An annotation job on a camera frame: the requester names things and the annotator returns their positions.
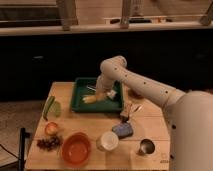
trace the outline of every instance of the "green cucumber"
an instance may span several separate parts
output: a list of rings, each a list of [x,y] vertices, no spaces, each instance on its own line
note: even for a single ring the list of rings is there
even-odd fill
[[[54,101],[49,112],[54,114],[55,117],[59,117],[61,115],[61,104],[58,101]]]
[[[55,96],[49,96],[45,105],[44,105],[44,109],[43,109],[43,112],[42,112],[42,115],[43,115],[43,118],[48,121],[47,119],[47,114],[48,114],[48,111],[51,107],[51,105],[53,104],[53,102],[55,101]]]

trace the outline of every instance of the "white cup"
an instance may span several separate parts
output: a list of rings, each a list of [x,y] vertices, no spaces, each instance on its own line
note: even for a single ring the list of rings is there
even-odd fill
[[[112,151],[117,148],[118,142],[118,136],[112,131],[107,131],[98,138],[97,147],[101,151]]]

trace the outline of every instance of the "red apple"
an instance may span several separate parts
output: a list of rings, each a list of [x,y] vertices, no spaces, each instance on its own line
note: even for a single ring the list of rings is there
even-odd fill
[[[45,133],[47,135],[56,135],[59,132],[59,126],[55,122],[49,122],[45,126]]]

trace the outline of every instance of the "blue sponge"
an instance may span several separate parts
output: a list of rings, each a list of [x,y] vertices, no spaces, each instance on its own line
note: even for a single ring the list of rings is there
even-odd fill
[[[119,125],[113,126],[112,131],[121,138],[129,137],[133,135],[133,129],[129,122],[121,123]]]

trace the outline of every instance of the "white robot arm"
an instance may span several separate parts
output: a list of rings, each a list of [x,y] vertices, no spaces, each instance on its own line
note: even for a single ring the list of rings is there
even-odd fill
[[[107,92],[119,81],[172,115],[170,171],[213,170],[213,95],[185,93],[130,72],[126,66],[123,56],[104,60],[97,92]]]

